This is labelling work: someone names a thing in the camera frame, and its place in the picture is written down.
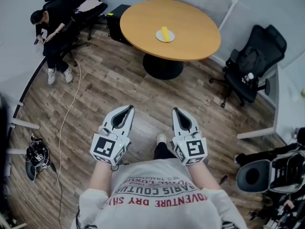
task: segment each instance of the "hand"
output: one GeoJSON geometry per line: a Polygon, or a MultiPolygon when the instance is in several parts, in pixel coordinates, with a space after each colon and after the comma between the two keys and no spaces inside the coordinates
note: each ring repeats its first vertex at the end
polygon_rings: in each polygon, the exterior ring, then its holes
{"type": "Polygon", "coordinates": [[[290,209],[293,209],[295,207],[295,205],[293,204],[293,202],[291,200],[287,200],[285,203],[284,203],[284,207],[285,206],[288,206],[290,209]]]}
{"type": "Polygon", "coordinates": [[[38,43],[39,43],[39,44],[43,44],[43,38],[42,38],[41,35],[38,35],[38,36],[37,36],[37,40],[38,40],[38,43]]]}
{"type": "Polygon", "coordinates": [[[56,33],[55,33],[55,32],[53,32],[52,34],[50,34],[50,35],[47,37],[47,39],[46,39],[44,42],[46,43],[46,42],[51,41],[51,40],[52,40],[52,38],[53,38],[55,35],[56,35],[56,33]]]}

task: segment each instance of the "white bottle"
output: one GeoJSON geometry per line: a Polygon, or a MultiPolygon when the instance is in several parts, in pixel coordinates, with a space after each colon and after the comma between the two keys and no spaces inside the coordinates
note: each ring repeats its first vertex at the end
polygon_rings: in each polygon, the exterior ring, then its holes
{"type": "Polygon", "coordinates": [[[252,80],[254,75],[250,72],[242,78],[243,83],[247,83],[249,80],[252,80]]]}

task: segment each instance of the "white cable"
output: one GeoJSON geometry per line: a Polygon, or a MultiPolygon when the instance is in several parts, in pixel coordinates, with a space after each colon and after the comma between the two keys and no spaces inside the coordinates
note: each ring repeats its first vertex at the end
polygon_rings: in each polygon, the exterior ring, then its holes
{"type": "MultiPolygon", "coordinates": [[[[59,168],[59,172],[58,172],[58,176],[57,176],[57,184],[58,184],[59,191],[60,191],[61,193],[62,193],[62,190],[61,190],[61,187],[60,187],[60,185],[59,185],[59,176],[61,175],[61,131],[62,131],[63,124],[65,123],[65,120],[66,120],[66,118],[67,118],[67,115],[68,115],[68,113],[69,113],[69,111],[70,111],[72,105],[74,104],[76,95],[77,95],[78,90],[80,89],[80,85],[81,85],[81,65],[80,65],[80,63],[79,63],[77,60],[75,60],[75,61],[77,62],[78,66],[79,66],[79,68],[80,68],[80,80],[79,80],[79,82],[78,82],[78,88],[77,88],[76,94],[75,94],[75,96],[74,96],[74,99],[73,99],[73,101],[72,101],[70,107],[68,108],[68,111],[67,111],[67,113],[66,113],[66,116],[64,117],[63,122],[62,122],[62,124],[61,124],[61,130],[60,130],[60,135],[59,135],[59,160],[60,160],[60,168],[59,168]]],[[[75,205],[79,205],[79,204],[77,204],[77,203],[74,203],[74,202],[70,201],[67,197],[65,197],[65,196],[63,195],[63,193],[62,193],[62,196],[63,196],[66,200],[68,200],[70,203],[75,204],[75,205]]]]}

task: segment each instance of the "black computer tower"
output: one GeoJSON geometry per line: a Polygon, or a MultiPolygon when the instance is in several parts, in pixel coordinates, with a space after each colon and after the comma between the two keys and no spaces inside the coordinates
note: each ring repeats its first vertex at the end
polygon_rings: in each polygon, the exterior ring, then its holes
{"type": "Polygon", "coordinates": [[[129,5],[121,4],[119,7],[108,13],[106,19],[110,31],[108,36],[110,36],[112,39],[116,41],[131,45],[123,36],[120,28],[121,16],[129,7],[130,7],[129,5]]]}

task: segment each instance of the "wooden floor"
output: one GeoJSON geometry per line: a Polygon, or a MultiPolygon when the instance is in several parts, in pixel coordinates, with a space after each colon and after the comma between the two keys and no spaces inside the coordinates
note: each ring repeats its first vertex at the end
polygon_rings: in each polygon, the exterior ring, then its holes
{"type": "MultiPolygon", "coordinates": [[[[173,137],[171,111],[180,107],[198,121],[207,138],[209,169],[218,181],[228,175],[223,188],[237,206],[249,228],[261,228],[262,221],[248,221],[248,212],[262,207],[260,195],[243,194],[234,184],[238,167],[235,154],[267,150],[282,143],[276,137],[236,139],[236,134],[271,127],[274,109],[260,96],[254,104],[241,108],[232,95],[226,108],[220,103],[225,93],[223,86],[210,84],[210,77],[222,77],[221,67],[207,59],[186,62],[182,74],[170,81],[160,81],[147,75],[142,66],[143,52],[111,40],[104,28],[95,31],[89,47],[75,51],[81,64],[81,86],[62,130],[61,182],[63,193],[75,203],[88,185],[94,168],[89,154],[94,133],[105,115],[122,105],[132,104],[136,114],[130,132],[131,147],[124,159],[139,162],[151,160],[155,139],[165,133],[173,137]]],[[[74,80],[66,84],[57,74],[53,86],[47,84],[47,66],[39,72],[28,91],[18,118],[37,123],[40,130],[17,126],[12,131],[10,146],[26,149],[31,133],[42,137],[49,147],[51,160],[59,169],[59,130],[79,83],[80,70],[72,67],[74,80]]],[[[60,192],[56,175],[51,168],[38,175],[32,183],[25,174],[25,158],[14,156],[8,184],[13,215],[32,229],[59,228],[60,192]]],[[[61,224],[70,228],[77,206],[62,200],[61,224]]]]}

